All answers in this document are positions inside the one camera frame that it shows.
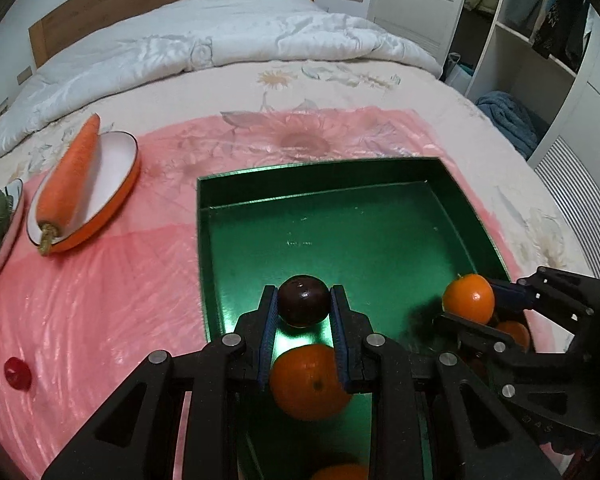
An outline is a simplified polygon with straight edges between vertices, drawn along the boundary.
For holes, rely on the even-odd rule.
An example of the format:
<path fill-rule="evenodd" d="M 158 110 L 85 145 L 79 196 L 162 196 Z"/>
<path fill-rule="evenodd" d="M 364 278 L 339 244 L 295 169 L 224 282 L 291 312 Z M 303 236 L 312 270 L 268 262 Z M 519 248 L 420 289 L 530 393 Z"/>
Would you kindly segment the pink plastic sheet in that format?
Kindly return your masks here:
<path fill-rule="evenodd" d="M 0 274 L 0 442 L 30 479 L 146 354 L 206 339 L 197 249 L 197 182 L 175 198 L 144 174 L 166 138 L 140 139 L 140 177 L 91 240 L 43 257 L 20 235 Z M 15 356 L 32 373 L 9 387 Z"/>

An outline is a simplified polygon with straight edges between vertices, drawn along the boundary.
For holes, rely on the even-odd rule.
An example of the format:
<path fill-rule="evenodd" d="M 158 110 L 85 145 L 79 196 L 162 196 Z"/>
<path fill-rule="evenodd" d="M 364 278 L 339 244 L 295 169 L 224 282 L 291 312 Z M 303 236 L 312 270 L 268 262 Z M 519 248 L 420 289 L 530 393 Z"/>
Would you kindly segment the white radiator cover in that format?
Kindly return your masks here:
<path fill-rule="evenodd" d="M 600 278 L 600 134 L 572 136 L 550 127 L 530 164 Z"/>

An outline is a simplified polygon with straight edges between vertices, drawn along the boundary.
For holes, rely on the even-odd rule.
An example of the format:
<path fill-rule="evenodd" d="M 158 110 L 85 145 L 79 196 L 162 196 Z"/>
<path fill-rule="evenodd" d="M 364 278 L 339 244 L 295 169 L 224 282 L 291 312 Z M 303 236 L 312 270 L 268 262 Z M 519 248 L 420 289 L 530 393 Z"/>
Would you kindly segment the orange at box bottom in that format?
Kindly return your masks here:
<path fill-rule="evenodd" d="M 329 466 L 317 471 L 312 480 L 367 480 L 368 468 L 360 464 Z"/>

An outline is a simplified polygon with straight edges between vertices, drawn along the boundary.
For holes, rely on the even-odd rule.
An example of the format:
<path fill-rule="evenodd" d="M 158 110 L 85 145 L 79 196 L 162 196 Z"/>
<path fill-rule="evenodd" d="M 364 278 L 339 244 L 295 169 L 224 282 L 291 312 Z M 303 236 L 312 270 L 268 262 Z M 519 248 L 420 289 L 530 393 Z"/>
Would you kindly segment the orange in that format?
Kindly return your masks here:
<path fill-rule="evenodd" d="M 335 350 L 326 344 L 306 344 L 281 354 L 268 383 L 278 407 L 304 422 L 335 417 L 352 399 L 339 381 Z"/>
<path fill-rule="evenodd" d="M 329 466 L 317 471 L 312 480 L 367 480 L 368 468 L 360 464 Z"/>
<path fill-rule="evenodd" d="M 494 313 L 494 292 L 483 276 L 467 274 L 448 285 L 442 296 L 442 306 L 446 313 L 486 324 Z"/>
<path fill-rule="evenodd" d="M 496 329 L 502 333 L 509 334 L 523 352 L 529 351 L 531 346 L 531 335 L 524 324 L 516 321 L 504 321 L 498 323 Z"/>

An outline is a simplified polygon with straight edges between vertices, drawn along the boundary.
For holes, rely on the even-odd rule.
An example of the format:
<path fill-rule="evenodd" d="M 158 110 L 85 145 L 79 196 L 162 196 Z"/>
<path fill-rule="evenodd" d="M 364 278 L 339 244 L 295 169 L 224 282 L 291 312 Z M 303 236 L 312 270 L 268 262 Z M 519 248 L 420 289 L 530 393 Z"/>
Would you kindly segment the white duvet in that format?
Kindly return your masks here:
<path fill-rule="evenodd" d="M 180 73 L 268 61 L 367 58 L 442 67 L 412 40 L 311 0 L 180 0 L 99 29 L 55 54 L 0 117 L 0 158 L 87 106 Z"/>

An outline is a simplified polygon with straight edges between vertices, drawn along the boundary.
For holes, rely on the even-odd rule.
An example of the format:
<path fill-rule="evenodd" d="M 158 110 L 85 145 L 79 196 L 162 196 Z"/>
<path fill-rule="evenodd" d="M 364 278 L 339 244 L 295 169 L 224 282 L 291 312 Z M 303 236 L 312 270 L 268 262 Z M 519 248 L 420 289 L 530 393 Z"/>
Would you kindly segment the orange in box corner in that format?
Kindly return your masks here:
<path fill-rule="evenodd" d="M 502 333 L 509 334 L 523 352 L 529 351 L 531 346 L 531 335 L 524 324 L 516 321 L 504 321 L 498 323 L 496 329 Z"/>

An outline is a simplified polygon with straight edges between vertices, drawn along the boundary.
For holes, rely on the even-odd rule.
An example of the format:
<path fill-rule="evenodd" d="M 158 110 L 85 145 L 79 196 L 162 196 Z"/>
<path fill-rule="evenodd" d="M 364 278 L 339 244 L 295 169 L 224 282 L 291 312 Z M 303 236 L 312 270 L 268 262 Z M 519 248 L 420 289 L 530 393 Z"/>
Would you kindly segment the dark purple plum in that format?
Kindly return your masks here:
<path fill-rule="evenodd" d="M 321 323 L 332 308 L 332 296 L 323 281 L 315 276 L 295 275 L 280 285 L 277 292 L 279 317 L 294 328 Z"/>

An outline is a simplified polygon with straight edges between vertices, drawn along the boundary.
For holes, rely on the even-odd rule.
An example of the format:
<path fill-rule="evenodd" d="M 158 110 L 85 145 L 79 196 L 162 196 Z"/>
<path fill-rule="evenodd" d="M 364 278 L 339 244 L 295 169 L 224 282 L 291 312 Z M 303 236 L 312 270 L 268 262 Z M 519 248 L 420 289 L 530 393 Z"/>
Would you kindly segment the green box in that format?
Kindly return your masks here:
<path fill-rule="evenodd" d="M 510 440 L 434 316 L 454 278 L 507 278 L 498 248 L 436 158 L 357 159 L 256 168 L 200 180 L 198 250 L 210 339 L 256 310 L 272 286 L 308 274 L 424 377 L 411 402 L 422 445 L 419 479 L 493 479 Z"/>

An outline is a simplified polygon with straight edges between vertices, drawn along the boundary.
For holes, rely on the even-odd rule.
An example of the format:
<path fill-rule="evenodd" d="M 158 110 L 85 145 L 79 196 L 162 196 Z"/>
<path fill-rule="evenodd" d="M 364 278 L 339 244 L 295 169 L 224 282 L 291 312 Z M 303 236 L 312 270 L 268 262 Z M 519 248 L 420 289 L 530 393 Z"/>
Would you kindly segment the orange white bowl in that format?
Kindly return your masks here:
<path fill-rule="evenodd" d="M 27 233 L 37 250 L 41 230 L 35 220 L 35 209 L 56 165 L 38 185 L 29 207 Z M 139 175 L 140 147 L 135 136 L 125 131 L 99 133 L 91 172 L 78 211 L 64 235 L 53 241 L 48 256 L 75 248 L 97 234 L 123 205 Z"/>

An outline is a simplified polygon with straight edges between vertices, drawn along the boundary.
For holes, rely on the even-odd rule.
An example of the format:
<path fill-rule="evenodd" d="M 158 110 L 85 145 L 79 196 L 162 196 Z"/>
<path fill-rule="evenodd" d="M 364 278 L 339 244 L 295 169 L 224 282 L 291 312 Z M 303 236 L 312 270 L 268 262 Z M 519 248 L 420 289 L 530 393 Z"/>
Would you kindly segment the blue folded blanket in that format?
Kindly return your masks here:
<path fill-rule="evenodd" d="M 525 160 L 531 157 L 550 128 L 543 118 L 504 91 L 480 96 L 476 107 Z"/>

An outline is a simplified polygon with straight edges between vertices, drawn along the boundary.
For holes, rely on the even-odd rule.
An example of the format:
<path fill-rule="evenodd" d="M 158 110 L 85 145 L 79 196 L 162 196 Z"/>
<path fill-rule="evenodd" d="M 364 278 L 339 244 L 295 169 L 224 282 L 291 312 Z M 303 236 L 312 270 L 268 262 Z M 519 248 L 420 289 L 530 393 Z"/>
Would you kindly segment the floral bed sheet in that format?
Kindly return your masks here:
<path fill-rule="evenodd" d="M 168 140 L 144 174 L 175 198 L 198 178 L 257 166 L 430 156 L 469 196 L 509 273 L 590 274 L 544 184 L 474 104 L 418 68 L 391 62 L 271 62 L 188 73 L 108 96 L 52 122 L 0 158 L 0 186 L 30 180 L 82 124 Z"/>

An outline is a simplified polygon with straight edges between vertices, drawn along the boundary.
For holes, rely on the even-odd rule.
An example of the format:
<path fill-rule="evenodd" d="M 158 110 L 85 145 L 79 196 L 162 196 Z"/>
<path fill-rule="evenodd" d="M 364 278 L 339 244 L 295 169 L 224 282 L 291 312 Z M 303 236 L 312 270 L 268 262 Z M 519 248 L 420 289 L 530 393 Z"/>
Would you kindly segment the white wardrobe shelving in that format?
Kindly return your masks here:
<path fill-rule="evenodd" d="M 553 127 L 600 97 L 600 16 L 588 0 L 465 0 L 443 80 L 475 105 L 507 92 Z"/>

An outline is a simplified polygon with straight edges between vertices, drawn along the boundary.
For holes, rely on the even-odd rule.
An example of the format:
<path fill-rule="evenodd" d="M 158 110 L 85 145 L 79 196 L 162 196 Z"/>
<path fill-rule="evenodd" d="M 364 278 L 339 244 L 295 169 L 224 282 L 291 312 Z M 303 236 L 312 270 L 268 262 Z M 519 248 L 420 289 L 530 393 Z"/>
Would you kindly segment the orange carrot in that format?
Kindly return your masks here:
<path fill-rule="evenodd" d="M 78 211 L 99 140 L 100 117 L 84 122 L 38 198 L 35 220 L 41 230 L 38 252 L 47 256 L 53 241 L 64 235 Z"/>

